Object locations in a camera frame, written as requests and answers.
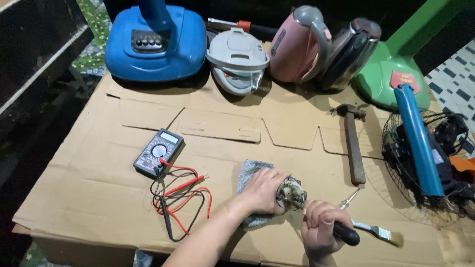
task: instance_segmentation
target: pink electric kettle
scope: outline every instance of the pink electric kettle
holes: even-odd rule
[[[276,80],[303,83],[325,66],[331,50],[332,36],[320,10],[301,6],[290,14],[274,36],[267,52],[268,71]]]

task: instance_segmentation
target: hammer head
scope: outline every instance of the hammer head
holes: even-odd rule
[[[332,110],[332,113],[335,112],[342,117],[345,117],[348,113],[353,113],[354,117],[357,119],[363,119],[366,117],[366,111],[358,109],[357,107],[350,104],[341,104],[338,107]]]

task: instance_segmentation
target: hand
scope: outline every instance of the hand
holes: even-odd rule
[[[290,175],[290,172],[279,173],[276,169],[269,168],[254,173],[240,195],[246,200],[251,213],[284,214],[285,209],[277,205],[275,195],[279,185]]]
[[[345,244],[333,236],[335,220],[353,229],[352,220],[344,210],[328,202],[307,200],[304,208],[301,234],[309,261],[319,262],[340,250]]]

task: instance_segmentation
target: cardboard sheet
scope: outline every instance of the cardboard sheet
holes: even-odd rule
[[[152,180],[132,166],[156,133],[142,128],[169,126],[170,131],[184,137],[186,146],[176,164],[209,175],[201,185],[213,193],[212,211],[235,194],[245,159],[272,162],[280,170],[291,170],[310,198],[338,204],[354,191],[348,157],[343,155],[344,138],[338,134],[342,118],[328,113],[338,103],[347,103],[344,95],[312,95],[299,91],[301,88],[284,89],[272,84],[265,97],[252,95],[242,103],[230,103],[211,82],[208,80],[204,90],[190,89],[188,94],[175,95],[171,92],[178,88],[174,88],[169,95],[154,95],[123,89],[106,75],[13,220],[31,229],[31,235],[51,250],[48,254],[53,259],[70,265],[81,265],[77,255],[89,256],[91,246],[106,254],[119,253],[120,258],[135,247],[171,253],[178,244],[168,239],[163,219],[151,205]],[[368,112],[368,120],[358,123],[361,147],[367,156],[377,158],[380,139],[371,136],[376,136],[378,129],[365,124],[381,125],[384,113],[364,108],[374,114]],[[142,109],[150,113],[135,113]],[[334,254],[336,264],[444,265],[430,221],[402,196],[383,161],[367,158],[364,166],[368,183],[352,202],[349,213],[356,220],[401,232],[405,246],[394,248],[360,232],[361,244],[346,246]],[[167,176],[164,184],[177,185],[189,177],[169,184],[174,179]],[[184,224],[191,221],[198,204],[198,199],[191,199],[176,213]],[[199,221],[205,220],[205,213],[200,213]],[[307,266],[301,221],[301,213],[289,212],[263,227],[239,230],[223,258]],[[173,220],[172,227],[176,235],[181,233]],[[65,255],[74,253],[76,256],[70,258],[77,262],[61,257],[56,251],[59,248],[65,248]],[[129,266],[130,262],[104,262],[102,258],[95,266],[111,265]]]

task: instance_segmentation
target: blue fan pole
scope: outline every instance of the blue fan pole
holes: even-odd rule
[[[444,196],[429,138],[410,85],[403,84],[400,88],[394,88],[394,96],[409,140],[422,194]]]
[[[172,29],[174,24],[164,0],[138,0],[140,14],[155,32]]]

